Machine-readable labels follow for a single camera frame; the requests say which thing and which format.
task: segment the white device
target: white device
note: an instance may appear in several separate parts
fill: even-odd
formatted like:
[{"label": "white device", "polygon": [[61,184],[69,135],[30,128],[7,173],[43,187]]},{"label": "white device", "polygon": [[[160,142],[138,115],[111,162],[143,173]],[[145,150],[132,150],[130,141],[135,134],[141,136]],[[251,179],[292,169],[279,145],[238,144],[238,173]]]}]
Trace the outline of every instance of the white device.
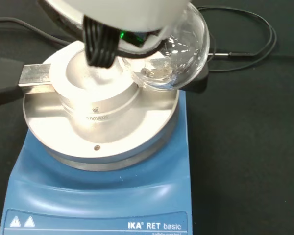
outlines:
[{"label": "white device", "polygon": [[144,54],[171,35],[190,0],[46,0],[59,14],[82,28],[83,17],[124,31],[150,35],[142,47],[120,40],[118,50]]}]

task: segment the triangle warning label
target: triangle warning label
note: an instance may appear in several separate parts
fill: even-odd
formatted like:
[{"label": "triangle warning label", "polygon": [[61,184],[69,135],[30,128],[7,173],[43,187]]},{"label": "triangle warning label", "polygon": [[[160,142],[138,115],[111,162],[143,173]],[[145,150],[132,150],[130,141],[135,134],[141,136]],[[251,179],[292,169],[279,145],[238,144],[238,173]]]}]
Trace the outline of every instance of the triangle warning label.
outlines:
[{"label": "triangle warning label", "polygon": [[24,224],[25,228],[35,228],[35,223],[33,218],[30,216]]},{"label": "triangle warning label", "polygon": [[21,224],[20,224],[19,218],[17,216],[15,216],[14,219],[12,220],[12,222],[10,223],[10,227],[18,228],[20,226],[21,226]]}]

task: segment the black table surface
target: black table surface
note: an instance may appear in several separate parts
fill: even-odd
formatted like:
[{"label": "black table surface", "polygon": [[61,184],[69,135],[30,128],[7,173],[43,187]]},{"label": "black table surface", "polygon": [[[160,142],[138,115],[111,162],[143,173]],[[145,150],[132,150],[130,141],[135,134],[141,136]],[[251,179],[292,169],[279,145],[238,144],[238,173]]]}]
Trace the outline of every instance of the black table surface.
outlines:
[{"label": "black table surface", "polygon": [[[194,234],[294,235],[294,0],[193,3],[255,12],[279,37],[273,55],[261,65],[212,73],[204,94],[187,94]],[[203,14],[220,49],[256,51],[266,42],[266,28],[249,19]],[[1,16],[63,35],[33,0],[0,0]],[[0,57],[41,63],[59,48],[20,27],[0,25]],[[26,132],[21,101],[0,107],[0,220]]]}]

